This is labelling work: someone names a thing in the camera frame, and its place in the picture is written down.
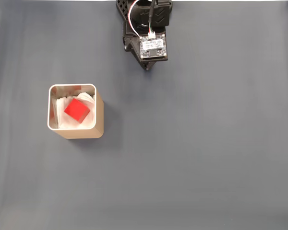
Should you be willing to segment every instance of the white tissue paper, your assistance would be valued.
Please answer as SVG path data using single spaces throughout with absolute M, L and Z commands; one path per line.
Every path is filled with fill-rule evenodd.
M 85 104 L 89 109 L 90 112 L 85 117 L 82 123 L 79 123 L 64 110 L 70 104 L 72 99 L 75 98 Z M 58 115 L 58 127 L 59 128 L 90 128 L 93 127 L 95 124 L 95 101 L 88 93 L 82 92 L 78 96 L 70 96 L 70 97 L 62 97 L 57 99 L 57 115 Z

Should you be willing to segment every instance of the tan container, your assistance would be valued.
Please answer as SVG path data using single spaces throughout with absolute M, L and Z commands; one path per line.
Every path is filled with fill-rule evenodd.
M 78 96 L 86 92 L 95 95 L 95 123 L 90 128 L 64 129 L 58 128 L 56 100 L 67 96 Z M 66 139 L 99 138 L 104 133 L 104 102 L 96 87 L 92 84 L 53 85 L 49 89 L 48 127 Z

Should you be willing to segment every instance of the gray backdrop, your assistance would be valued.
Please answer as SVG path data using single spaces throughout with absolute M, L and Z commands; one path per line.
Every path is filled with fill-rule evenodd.
M 288 2 L 175 2 L 150 72 L 114 2 L 1 9 L 0 230 L 288 230 Z M 64 83 L 102 138 L 47 128 Z

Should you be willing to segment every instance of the red block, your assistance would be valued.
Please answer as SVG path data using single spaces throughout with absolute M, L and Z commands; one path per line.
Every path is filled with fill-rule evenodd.
M 89 114 L 90 109 L 85 104 L 74 98 L 64 110 L 64 112 L 79 123 L 82 123 L 86 116 Z

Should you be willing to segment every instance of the wire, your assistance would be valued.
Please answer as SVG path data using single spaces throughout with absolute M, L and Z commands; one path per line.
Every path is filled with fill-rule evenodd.
M 149 32 L 150 33 L 153 32 L 152 18 L 153 18 L 153 15 L 154 15 L 155 2 L 156 2 L 156 0 L 152 0 L 152 4 L 150 5 L 149 15 L 148 15 L 148 26 L 149 26 Z
M 133 4 L 130 6 L 130 9 L 129 9 L 129 12 L 128 12 L 128 21 L 129 21 L 129 25 L 130 27 L 132 28 L 132 30 L 135 32 L 136 35 L 138 35 L 138 37 L 140 37 L 140 35 L 138 34 L 138 32 L 136 32 L 136 30 L 134 29 L 133 25 L 131 24 L 131 18 L 130 18 L 130 15 L 131 15 L 131 11 L 134 7 L 134 5 L 138 2 L 139 0 L 135 0 L 133 2 Z

